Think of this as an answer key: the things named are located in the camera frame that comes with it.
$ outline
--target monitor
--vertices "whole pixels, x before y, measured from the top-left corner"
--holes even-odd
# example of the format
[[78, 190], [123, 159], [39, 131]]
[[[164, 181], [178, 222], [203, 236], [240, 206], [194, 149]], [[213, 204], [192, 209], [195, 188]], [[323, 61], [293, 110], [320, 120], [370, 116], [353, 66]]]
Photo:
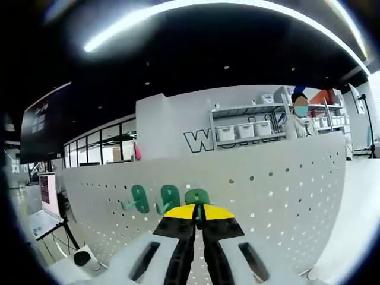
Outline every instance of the monitor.
[[363, 105], [363, 101], [359, 100], [359, 97], [360, 97], [359, 91], [355, 87], [353, 87], [350, 83], [349, 83], [349, 87], [351, 90], [352, 97], [354, 98], [357, 113], [364, 114], [364, 105]]
[[60, 218], [55, 179], [55, 173], [40, 175], [42, 210]]

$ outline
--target white floor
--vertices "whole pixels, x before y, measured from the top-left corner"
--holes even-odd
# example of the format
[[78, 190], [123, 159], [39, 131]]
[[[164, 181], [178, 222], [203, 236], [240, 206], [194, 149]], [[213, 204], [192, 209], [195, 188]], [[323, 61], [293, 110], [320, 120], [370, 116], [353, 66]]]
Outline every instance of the white floor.
[[356, 270], [379, 226], [379, 205], [380, 159], [360, 157], [348, 161], [340, 212], [310, 278], [318, 276], [335, 285]]
[[[27, 195], [24, 189], [11, 191], [13, 204], [20, 217], [20, 223], [26, 234], [29, 231], [29, 211]], [[352, 272], [352, 268], [361, 260], [368, 249], [380, 220], [380, 159], [361, 157], [346, 163], [346, 181], [343, 199], [337, 222], [330, 241], [309, 277], [319, 278], [335, 285]], [[79, 243], [84, 246], [84, 236], [80, 228], [70, 222], [69, 226]], [[63, 228], [44, 238], [38, 246], [48, 265], [65, 258], [69, 254], [67, 236]]]

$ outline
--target black ceiling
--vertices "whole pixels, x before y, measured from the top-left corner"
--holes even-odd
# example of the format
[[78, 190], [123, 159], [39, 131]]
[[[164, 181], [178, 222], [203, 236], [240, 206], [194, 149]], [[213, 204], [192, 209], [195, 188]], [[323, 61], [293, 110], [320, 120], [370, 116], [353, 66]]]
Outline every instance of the black ceiling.
[[121, 7], [127, 2], [152, 1], [78, 0], [43, 26], [35, 6], [21, 2], [13, 7], [23, 8], [11, 18], [14, 29], [6, 32], [5, 67], [7, 111], [18, 132], [24, 109], [69, 81], [62, 120], [76, 122], [70, 132], [75, 135], [134, 113], [136, 100], [158, 93], [254, 84], [331, 88], [356, 67], [312, 27], [261, 8], [218, 4], [172, 10], [85, 53], [89, 37], [125, 14]]

